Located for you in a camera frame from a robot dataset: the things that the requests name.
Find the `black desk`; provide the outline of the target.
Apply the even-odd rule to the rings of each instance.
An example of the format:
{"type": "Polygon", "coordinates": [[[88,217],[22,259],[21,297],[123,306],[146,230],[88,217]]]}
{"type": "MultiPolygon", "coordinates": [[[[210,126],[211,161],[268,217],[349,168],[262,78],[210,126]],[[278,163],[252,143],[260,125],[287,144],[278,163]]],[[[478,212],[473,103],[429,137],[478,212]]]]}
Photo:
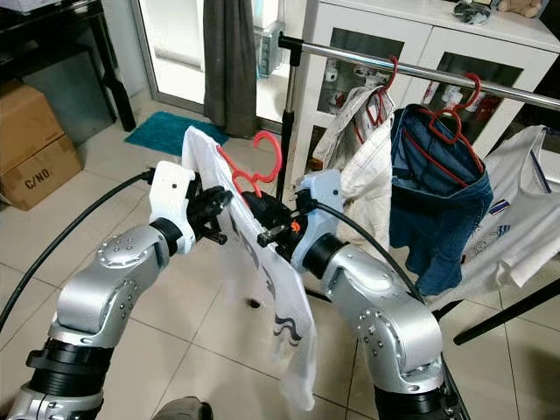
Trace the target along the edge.
{"type": "Polygon", "coordinates": [[[117,117],[125,132],[137,127],[130,96],[120,75],[115,45],[109,36],[104,0],[57,0],[27,13],[3,9],[0,13],[0,46],[15,48],[31,40],[58,39],[67,31],[91,29],[100,57],[100,82],[112,95],[117,117]]]}

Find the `large brown cardboard box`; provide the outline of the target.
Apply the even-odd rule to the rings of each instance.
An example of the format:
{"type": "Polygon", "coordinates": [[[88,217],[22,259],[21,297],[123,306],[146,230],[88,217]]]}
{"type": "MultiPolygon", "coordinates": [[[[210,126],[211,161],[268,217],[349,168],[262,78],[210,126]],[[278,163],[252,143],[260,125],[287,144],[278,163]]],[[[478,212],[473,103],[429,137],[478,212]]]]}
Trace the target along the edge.
{"type": "Polygon", "coordinates": [[[1,87],[1,173],[11,171],[63,135],[44,93],[19,80],[9,80],[1,87]]]}

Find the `silver clothes rack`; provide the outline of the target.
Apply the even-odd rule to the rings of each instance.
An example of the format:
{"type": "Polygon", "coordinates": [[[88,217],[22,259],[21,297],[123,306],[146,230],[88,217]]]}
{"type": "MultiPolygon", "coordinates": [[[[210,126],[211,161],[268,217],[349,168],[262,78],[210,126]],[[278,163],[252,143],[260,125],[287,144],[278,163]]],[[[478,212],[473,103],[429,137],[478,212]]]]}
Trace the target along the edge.
{"type": "MultiPolygon", "coordinates": [[[[279,36],[279,45],[290,52],[292,71],[296,71],[297,67],[300,67],[304,53],[312,53],[312,55],[324,57],[324,59],[349,61],[349,63],[363,65],[364,67],[385,69],[385,71],[392,71],[393,69],[393,64],[388,59],[377,59],[377,57],[365,55],[365,53],[344,51],[344,49],[339,49],[332,45],[313,44],[311,41],[303,41],[300,38],[293,38],[284,34],[279,36]]],[[[415,65],[399,63],[397,73],[416,77],[417,79],[440,81],[440,83],[456,85],[456,87],[471,88],[473,86],[473,82],[464,75],[441,72],[437,69],[415,65]]],[[[548,97],[514,87],[504,87],[504,85],[496,84],[492,81],[482,81],[481,92],[499,96],[501,99],[509,99],[532,105],[532,107],[560,111],[560,99],[556,99],[556,97],[548,97]]],[[[512,304],[511,307],[497,312],[496,315],[480,321],[477,325],[472,325],[471,328],[465,329],[465,331],[453,337],[453,343],[457,345],[468,343],[468,341],[476,339],[476,337],[483,335],[483,333],[492,331],[509,320],[516,319],[516,317],[523,315],[523,313],[532,311],[538,305],[548,303],[549,300],[556,297],[560,297],[560,277],[553,280],[552,283],[544,285],[539,290],[529,293],[528,296],[512,304]]]]}

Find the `white glass door cabinet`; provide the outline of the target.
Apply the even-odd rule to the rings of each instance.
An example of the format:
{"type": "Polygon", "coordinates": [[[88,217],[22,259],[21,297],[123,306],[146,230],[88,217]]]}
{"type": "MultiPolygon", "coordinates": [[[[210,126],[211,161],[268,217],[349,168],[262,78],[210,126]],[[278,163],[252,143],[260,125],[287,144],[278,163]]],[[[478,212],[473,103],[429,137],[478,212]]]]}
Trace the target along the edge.
{"type": "MultiPolygon", "coordinates": [[[[560,39],[536,17],[493,12],[487,23],[461,23],[445,0],[320,0],[311,7],[304,40],[377,59],[532,91],[560,57],[560,39]]],[[[369,69],[306,53],[297,78],[291,167],[304,173],[309,153],[348,99],[372,83],[369,69]]]]}

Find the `teal floor mat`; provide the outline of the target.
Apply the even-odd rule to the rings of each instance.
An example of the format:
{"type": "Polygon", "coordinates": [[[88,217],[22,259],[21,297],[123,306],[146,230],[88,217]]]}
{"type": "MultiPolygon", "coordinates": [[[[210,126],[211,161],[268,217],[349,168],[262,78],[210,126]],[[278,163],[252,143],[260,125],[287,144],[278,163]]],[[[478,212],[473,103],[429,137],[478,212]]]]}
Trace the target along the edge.
{"type": "Polygon", "coordinates": [[[125,137],[125,143],[180,157],[183,153],[185,132],[189,128],[199,127],[199,125],[204,125],[204,123],[191,117],[159,111],[149,116],[144,123],[137,125],[125,137]]]}

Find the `brown plush toy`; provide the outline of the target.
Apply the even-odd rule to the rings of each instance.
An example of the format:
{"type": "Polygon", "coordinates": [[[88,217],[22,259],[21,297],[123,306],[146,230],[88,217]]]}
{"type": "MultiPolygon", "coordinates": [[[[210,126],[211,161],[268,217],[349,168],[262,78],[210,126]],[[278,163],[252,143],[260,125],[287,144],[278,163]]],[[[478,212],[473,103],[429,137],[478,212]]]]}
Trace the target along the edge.
{"type": "Polygon", "coordinates": [[[543,8],[543,0],[501,0],[500,11],[509,11],[525,18],[536,18],[543,8]]]}

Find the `white T-shirt with black print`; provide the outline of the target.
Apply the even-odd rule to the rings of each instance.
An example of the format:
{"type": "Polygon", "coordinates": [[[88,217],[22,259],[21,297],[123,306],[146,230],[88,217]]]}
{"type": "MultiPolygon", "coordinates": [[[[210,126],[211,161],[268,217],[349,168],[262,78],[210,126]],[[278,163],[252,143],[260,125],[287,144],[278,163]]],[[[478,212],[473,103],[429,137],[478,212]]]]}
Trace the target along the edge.
{"type": "Polygon", "coordinates": [[[233,193],[219,215],[220,231],[227,243],[217,248],[217,271],[231,281],[240,298],[259,298],[271,307],[264,325],[269,329],[272,359],[283,364],[281,392],[292,410],[311,411],[315,405],[313,383],[317,376],[316,329],[303,278],[277,252],[276,244],[261,248],[257,237],[265,227],[257,224],[231,181],[231,169],[215,147],[219,145],[200,129],[184,135],[181,164],[199,175],[204,187],[221,186],[233,193]]]}

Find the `grey robot foot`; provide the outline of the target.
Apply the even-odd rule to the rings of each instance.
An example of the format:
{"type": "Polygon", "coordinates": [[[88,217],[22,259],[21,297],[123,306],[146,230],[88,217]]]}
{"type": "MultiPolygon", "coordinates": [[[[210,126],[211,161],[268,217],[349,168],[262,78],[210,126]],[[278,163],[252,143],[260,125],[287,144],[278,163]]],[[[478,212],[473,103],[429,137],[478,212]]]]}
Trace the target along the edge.
{"type": "Polygon", "coordinates": [[[163,405],[151,420],[214,420],[214,415],[208,402],[195,396],[184,396],[163,405]]]}

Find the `white grey patterned garment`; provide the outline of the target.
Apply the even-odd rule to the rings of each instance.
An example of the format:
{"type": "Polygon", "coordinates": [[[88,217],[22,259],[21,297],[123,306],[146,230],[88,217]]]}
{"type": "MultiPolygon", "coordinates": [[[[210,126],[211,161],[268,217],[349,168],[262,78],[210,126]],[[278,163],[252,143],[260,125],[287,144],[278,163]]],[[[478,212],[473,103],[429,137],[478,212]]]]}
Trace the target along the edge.
{"type": "Polygon", "coordinates": [[[373,129],[367,100],[376,87],[356,87],[325,128],[311,156],[325,169],[341,171],[344,213],[382,247],[389,245],[392,195],[392,137],[395,104],[385,101],[387,119],[373,129]]]}

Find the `blue denim jeans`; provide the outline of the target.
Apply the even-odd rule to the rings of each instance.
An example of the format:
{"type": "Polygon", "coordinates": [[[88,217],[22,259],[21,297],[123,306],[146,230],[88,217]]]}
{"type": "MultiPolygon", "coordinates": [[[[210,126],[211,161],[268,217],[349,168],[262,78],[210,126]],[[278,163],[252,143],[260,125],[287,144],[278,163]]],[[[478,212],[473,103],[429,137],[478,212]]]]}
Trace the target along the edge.
{"type": "Polygon", "coordinates": [[[408,248],[420,295],[439,295],[463,280],[461,256],[493,199],[487,168],[420,104],[396,110],[389,157],[389,244],[408,248]]]}

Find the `dark object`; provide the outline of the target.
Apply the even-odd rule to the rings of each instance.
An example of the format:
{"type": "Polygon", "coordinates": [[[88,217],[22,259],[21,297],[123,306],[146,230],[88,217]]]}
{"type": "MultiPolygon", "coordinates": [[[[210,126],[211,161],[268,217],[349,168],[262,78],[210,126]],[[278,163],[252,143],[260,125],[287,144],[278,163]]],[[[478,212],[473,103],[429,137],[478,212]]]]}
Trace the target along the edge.
{"type": "Polygon", "coordinates": [[[504,0],[458,0],[453,5],[452,13],[460,23],[484,25],[491,19],[497,5],[504,0]]]}

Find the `white box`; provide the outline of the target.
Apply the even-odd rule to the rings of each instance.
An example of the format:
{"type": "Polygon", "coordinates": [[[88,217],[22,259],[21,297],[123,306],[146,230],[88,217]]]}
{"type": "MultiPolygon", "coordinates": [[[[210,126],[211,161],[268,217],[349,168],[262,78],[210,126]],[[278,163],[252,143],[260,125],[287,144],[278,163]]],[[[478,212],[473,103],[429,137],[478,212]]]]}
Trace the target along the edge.
{"type": "Polygon", "coordinates": [[[38,11],[48,5],[59,5],[63,0],[0,0],[0,7],[19,13],[38,11]]]}

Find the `small brown cardboard box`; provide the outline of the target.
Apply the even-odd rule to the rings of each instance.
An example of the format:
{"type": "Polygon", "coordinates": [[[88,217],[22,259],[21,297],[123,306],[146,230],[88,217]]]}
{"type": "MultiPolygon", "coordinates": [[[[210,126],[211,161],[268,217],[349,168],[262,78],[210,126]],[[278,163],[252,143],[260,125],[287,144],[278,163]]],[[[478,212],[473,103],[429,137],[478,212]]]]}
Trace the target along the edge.
{"type": "Polygon", "coordinates": [[[59,136],[1,176],[1,195],[20,211],[31,211],[81,172],[79,153],[69,136],[59,136]]]}

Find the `grey panel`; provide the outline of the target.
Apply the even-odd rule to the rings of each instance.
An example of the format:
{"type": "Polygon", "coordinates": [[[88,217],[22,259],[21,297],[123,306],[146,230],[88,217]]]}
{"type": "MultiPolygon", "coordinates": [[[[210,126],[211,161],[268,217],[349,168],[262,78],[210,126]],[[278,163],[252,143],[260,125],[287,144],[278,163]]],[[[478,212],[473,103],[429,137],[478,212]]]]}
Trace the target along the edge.
{"type": "Polygon", "coordinates": [[[24,83],[43,93],[73,144],[86,143],[116,122],[88,52],[59,60],[31,56],[24,67],[24,83]]]}

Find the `grey curtain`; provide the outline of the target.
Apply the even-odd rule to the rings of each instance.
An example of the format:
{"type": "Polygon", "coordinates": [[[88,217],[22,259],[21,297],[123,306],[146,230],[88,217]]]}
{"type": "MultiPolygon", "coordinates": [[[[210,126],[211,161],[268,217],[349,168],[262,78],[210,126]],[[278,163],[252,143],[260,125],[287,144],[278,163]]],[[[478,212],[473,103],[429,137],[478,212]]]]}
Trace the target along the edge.
{"type": "Polygon", "coordinates": [[[251,0],[204,0],[204,115],[230,137],[252,137],[256,49],[251,0]]]}

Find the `white T-shirt with small logo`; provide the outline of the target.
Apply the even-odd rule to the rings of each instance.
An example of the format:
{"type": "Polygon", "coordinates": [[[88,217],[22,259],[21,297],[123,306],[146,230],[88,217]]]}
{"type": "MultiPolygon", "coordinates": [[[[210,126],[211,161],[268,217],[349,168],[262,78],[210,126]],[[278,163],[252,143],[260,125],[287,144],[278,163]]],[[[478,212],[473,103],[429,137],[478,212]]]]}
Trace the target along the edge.
{"type": "Polygon", "coordinates": [[[484,157],[493,201],[459,258],[461,281],[428,297],[432,309],[523,287],[560,253],[560,181],[543,169],[544,141],[556,130],[531,125],[484,157]]]}

